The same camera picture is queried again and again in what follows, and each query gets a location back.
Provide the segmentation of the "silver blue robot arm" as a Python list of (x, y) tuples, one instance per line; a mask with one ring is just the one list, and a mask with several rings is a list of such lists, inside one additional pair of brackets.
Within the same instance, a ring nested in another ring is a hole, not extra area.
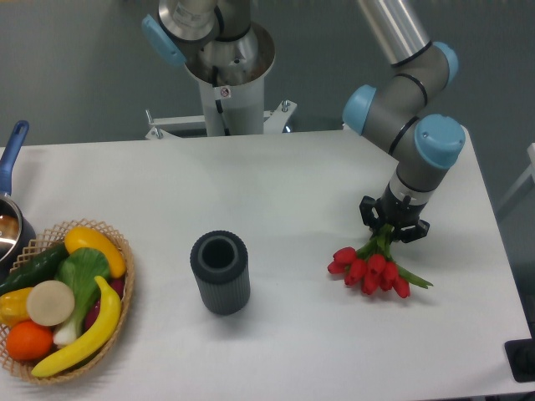
[[(420, 117), (456, 77), (458, 58), (430, 40), (407, 1), (362, 1), (359, 8), (394, 76), (381, 89), (358, 88), (342, 120), (398, 163), (383, 195), (365, 197), (359, 209), (372, 232), (389, 227), (394, 241), (408, 243), (426, 236), (420, 214), (466, 141), (454, 119)], [(263, 80), (275, 51), (269, 33), (252, 21), (250, 2), (162, 1), (141, 29), (161, 58), (197, 81), (210, 136), (267, 132)]]

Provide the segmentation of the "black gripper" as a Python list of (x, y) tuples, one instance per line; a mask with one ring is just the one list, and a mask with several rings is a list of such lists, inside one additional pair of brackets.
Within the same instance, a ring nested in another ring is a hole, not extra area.
[(430, 198), (430, 192), (412, 190), (400, 181), (390, 181), (378, 201), (365, 195), (359, 211), (363, 224), (372, 232), (377, 232), (384, 221), (395, 226), (392, 241), (410, 243), (428, 234), (430, 224), (420, 220), (420, 213)]

